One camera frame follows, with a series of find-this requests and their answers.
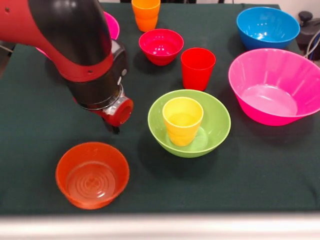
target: bowl rim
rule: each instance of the bowl rim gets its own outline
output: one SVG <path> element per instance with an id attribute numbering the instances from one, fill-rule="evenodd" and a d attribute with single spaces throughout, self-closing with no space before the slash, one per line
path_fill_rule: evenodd
<path id="1" fill-rule="evenodd" d="M 280 114 L 273 114 L 273 113 L 268 113 L 268 112 L 264 112 L 264 111 L 261 111 L 260 109 L 252 106 L 251 104 L 247 103 L 247 101 L 245 101 L 239 94 L 238 94 L 238 91 L 236 91 L 236 88 L 235 86 L 233 86 L 232 84 L 232 81 L 230 80 L 230 76 L 231 76 L 231 69 L 233 68 L 234 64 L 236 64 L 236 61 L 239 60 L 239 58 L 242 58 L 243 56 L 245 55 L 250 55 L 252 52 L 268 52 L 268 51 L 274 51 L 274 52 L 281 52 L 281 53 L 284 53 L 284 54 L 289 54 L 295 58 L 300 58 L 302 59 L 303 61 L 307 61 L 308 64 L 312 65 L 313 67 L 317 68 L 318 71 L 320 72 L 320 67 L 318 67 L 314 62 L 310 61 L 309 59 L 297 54 L 297 53 L 294 53 L 294 52 L 291 52 L 291 51 L 287 51 L 287 50 L 284 50 L 284 49 L 278 49 L 278 48 L 258 48 L 258 49 L 253 49 L 253 50 L 250 50 L 250 51 L 246 51 L 245 53 L 242 53 L 241 55 L 237 56 L 233 62 L 231 63 L 230 67 L 229 67 L 229 71 L 228 71 L 228 80 L 229 80 L 229 84 L 234 92 L 234 94 L 239 98 L 241 99 L 244 103 L 248 104 L 251 108 L 255 109 L 255 110 L 258 110 L 262 113 L 265 113 L 265 114 L 269 114 L 271 116 L 275 116 L 275 117 L 281 117 L 281 118 L 303 118 L 303 117 L 306 117 L 306 116 L 310 116 L 312 114 L 315 114 L 317 113 L 318 111 L 320 111 L 320 107 L 314 111 L 311 111 L 309 113 L 305 113 L 305 114 L 300 114 L 300 115 L 280 115 Z"/>
<path id="2" fill-rule="evenodd" d="M 143 38 L 143 37 L 145 37 L 145 36 L 148 35 L 149 33 L 158 32 L 158 31 L 163 31 L 163 30 L 165 30 L 165 31 L 167 31 L 167 32 L 172 32 L 173 34 L 177 35 L 177 36 L 181 39 L 182 44 L 181 44 L 181 47 L 180 47 L 177 51 L 175 51 L 174 53 L 170 53 L 170 54 L 168 54 L 168 55 L 159 56 L 159 55 L 153 54 L 153 53 L 150 52 L 150 51 L 145 50 L 145 49 L 142 47 L 141 41 L 142 41 L 142 38 Z M 144 34 L 142 34 L 142 35 L 139 37 L 139 41 L 138 41 L 138 42 L 139 42 L 139 47 L 140 47 L 140 49 L 141 49 L 143 52 L 145 52 L 145 53 L 147 53 L 147 54 L 150 54 L 150 55 L 152 55 L 152 56 L 159 57 L 159 58 L 163 58 L 163 57 L 167 58 L 167 57 L 170 57 L 170 56 L 177 55 L 179 52 L 181 52 L 181 50 L 184 48 L 184 45 L 185 45 L 184 38 L 183 38 L 179 33 L 177 33 L 176 31 L 173 31 L 173 30 L 171 30 L 171 29 L 167 29 L 167 28 L 156 28 L 156 29 L 152 29 L 152 30 L 150 30 L 150 31 L 146 31 Z"/>
<path id="3" fill-rule="evenodd" d="M 243 13 L 248 12 L 248 11 L 252 11 L 252 10 L 256 10 L 256 9 L 268 9 L 268 10 L 270 10 L 270 11 L 281 12 L 282 14 L 289 16 L 291 19 L 294 20 L 295 25 L 297 26 L 297 32 L 296 32 L 296 34 L 295 34 L 294 36 L 292 36 L 292 37 L 289 37 L 289 38 L 286 39 L 286 40 L 281 40 L 281 41 L 272 41 L 272 40 L 256 39 L 255 37 L 252 37 L 252 36 L 248 35 L 248 34 L 247 34 L 245 31 L 243 31 L 243 29 L 240 27 L 240 25 L 239 25 L 239 18 L 241 17 L 241 15 L 242 15 Z M 255 6 L 255 7 L 250 7 L 250 8 L 248 8 L 248 9 L 243 10 L 243 11 L 240 12 L 240 13 L 238 14 L 238 16 L 236 17 L 236 25 L 237 25 L 238 29 L 239 29 L 243 34 L 245 34 L 247 37 L 249 37 L 249 38 L 251 38 L 251 39 L 253 39 L 253 40 L 256 40 L 256 41 L 261 41 L 261 42 L 270 43 L 270 44 L 282 44 L 282 43 L 286 43 L 286 42 L 292 41 L 293 39 L 295 39 L 295 38 L 299 35 L 300 29 L 301 29 L 301 28 L 300 28 L 300 24 L 298 23 L 298 21 L 297 21 L 293 16 L 291 16 L 289 13 L 287 13 L 287 12 L 285 12 L 285 11 L 282 11 L 282 10 L 280 10 L 280 9 L 273 8 L 273 7 L 268 7 L 268 6 Z"/>
<path id="4" fill-rule="evenodd" d="M 112 196 L 108 197 L 107 199 L 105 199 L 104 201 L 101 201 L 101 202 L 96 202 L 94 204 L 91 204 L 90 205 L 90 208 L 87 208 L 87 207 L 80 207 L 83 204 L 83 202 L 79 201 L 78 199 L 74 198 L 73 196 L 71 196 L 68 191 L 62 186 L 62 183 L 61 183 L 61 180 L 60 180 L 60 177 L 59 177 L 59 172 L 60 172 L 60 164 L 62 161 L 64 161 L 64 159 L 66 158 L 66 156 L 68 154 L 70 154 L 70 152 L 73 152 L 75 150 L 77 150 L 78 148 L 81 148 L 82 146 L 85 146 L 85 145 L 99 145 L 99 146 L 102 146 L 102 147 L 108 147 L 108 148 L 112 148 L 112 149 L 115 149 L 116 152 L 121 156 L 121 159 L 123 160 L 123 163 L 126 165 L 126 168 L 125 168 L 125 171 L 127 173 L 127 178 L 126 178 L 126 182 L 124 183 L 124 185 L 122 185 L 116 192 L 114 192 L 112 194 Z M 107 143 L 104 143 L 104 142 L 100 142 L 100 141 L 88 141 L 88 142 L 83 142 L 83 143 L 80 143 L 80 144 L 77 144 L 73 147 L 71 147 L 70 149 L 68 149 L 63 155 L 62 157 L 59 159 L 59 162 L 55 168 L 55 181 L 56 181 L 56 184 L 59 188 L 59 190 L 61 191 L 61 193 L 72 203 L 77 203 L 77 207 L 79 208 L 84 208 L 84 209 L 98 209 L 98 208 L 102 208 L 104 207 L 106 204 L 109 204 L 109 202 L 113 201 L 114 199 L 116 199 L 124 190 L 125 188 L 127 187 L 128 185 L 128 182 L 129 182 L 129 179 L 130 179 L 130 167 L 129 167 L 129 163 L 126 159 L 126 157 L 122 154 L 122 152 L 120 152 L 117 148 L 115 148 L 114 146 L 110 145 L 110 144 L 107 144 Z"/>
<path id="5" fill-rule="evenodd" d="M 227 117 L 228 117 L 228 129 L 227 129 L 227 132 L 225 134 L 225 136 L 217 143 L 215 144 L 214 146 L 211 146 L 211 147 L 208 147 L 206 149 L 203 149 L 203 150 L 200 150 L 200 151 L 184 151 L 184 150 L 179 150 L 179 149 L 175 149 L 167 144 L 165 144 L 164 142 L 160 141 L 159 138 L 154 134 L 154 132 L 152 131 L 152 128 L 151 128 L 151 125 L 150 125 L 150 115 L 151 115 L 151 110 L 153 109 L 154 105 L 163 97 L 167 96 L 167 95 L 170 95 L 172 93 L 177 93 L 177 92 L 197 92 L 197 93 L 201 93 L 203 95 L 206 95 L 210 98 L 212 98 L 213 100 L 217 101 L 217 103 L 222 106 L 222 108 L 224 109 Z M 226 138 L 228 137 L 229 133 L 230 133 L 230 130 L 231 130 L 231 117 L 230 117 L 230 113 L 228 111 L 228 109 L 226 108 L 226 106 L 219 100 L 217 99 L 216 97 L 212 96 L 211 94 L 209 93 L 206 93 L 204 91 L 199 91 L 199 90 L 193 90 L 193 89 L 179 89 L 179 90 L 174 90 L 174 91 L 170 91 L 170 92 L 167 92 L 166 94 L 163 94 L 161 95 L 160 97 L 158 97 L 154 102 L 153 104 L 151 105 L 150 109 L 149 109 L 149 112 L 148 112 L 148 127 L 149 127 L 149 130 L 151 132 L 151 134 L 153 135 L 153 137 L 156 139 L 156 141 L 158 143 L 160 143 L 160 145 L 162 146 L 165 146 L 166 148 L 172 150 L 172 151 L 175 151 L 177 153 L 182 153 L 182 154 L 201 154 L 201 153 L 205 153 L 205 152 L 208 152 L 208 151 L 211 151 L 215 148 L 217 148 L 219 145 L 221 145 L 225 140 Z"/>

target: orange bowl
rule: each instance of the orange bowl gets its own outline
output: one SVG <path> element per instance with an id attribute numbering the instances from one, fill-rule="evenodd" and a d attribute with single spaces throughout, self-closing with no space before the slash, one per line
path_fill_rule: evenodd
<path id="1" fill-rule="evenodd" d="M 55 180 L 70 203 L 93 210 L 111 203 L 127 186 L 129 165 L 122 153 L 106 143 L 74 146 L 60 159 Z"/>

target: magenta bowl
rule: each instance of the magenta bowl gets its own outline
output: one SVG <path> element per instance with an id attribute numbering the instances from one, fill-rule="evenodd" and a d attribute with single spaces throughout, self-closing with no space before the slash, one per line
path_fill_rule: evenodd
<path id="1" fill-rule="evenodd" d="M 109 32 L 110 32 L 110 37 L 114 40 L 117 40 L 120 34 L 120 26 L 118 21 L 109 13 L 104 12 L 104 17 L 106 20 L 106 23 L 108 25 L 109 28 Z M 41 49 L 37 48 L 36 49 L 42 53 L 43 55 L 45 55 L 48 59 L 50 59 L 50 57 L 48 57 L 48 55 L 42 51 Z"/>
<path id="2" fill-rule="evenodd" d="M 158 28 L 145 32 L 139 39 L 139 46 L 150 62 L 165 66 L 182 50 L 184 39 L 175 31 Z"/>
<path id="3" fill-rule="evenodd" d="M 320 68 L 296 53 L 247 51 L 228 75 L 242 110 L 258 123 L 283 126 L 320 110 Z"/>

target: red bowl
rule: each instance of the red bowl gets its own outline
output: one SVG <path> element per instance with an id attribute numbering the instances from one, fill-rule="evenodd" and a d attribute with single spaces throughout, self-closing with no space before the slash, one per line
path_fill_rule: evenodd
<path id="1" fill-rule="evenodd" d="M 145 32 L 139 39 L 139 46 L 150 62 L 165 66 L 182 50 L 184 39 L 175 31 L 159 28 Z"/>

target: cup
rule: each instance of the cup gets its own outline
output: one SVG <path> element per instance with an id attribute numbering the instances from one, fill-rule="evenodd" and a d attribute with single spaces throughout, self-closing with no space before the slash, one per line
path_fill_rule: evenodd
<path id="1" fill-rule="evenodd" d="M 161 0 L 132 0 L 135 22 L 141 32 L 155 29 Z"/>
<path id="2" fill-rule="evenodd" d="M 163 106 L 162 116 L 171 142 L 184 147 L 195 139 L 204 110 L 196 100 L 182 96 L 169 100 Z"/>
<path id="3" fill-rule="evenodd" d="M 181 55 L 184 88 L 204 91 L 215 64 L 216 56 L 208 49 L 194 47 L 185 50 Z"/>

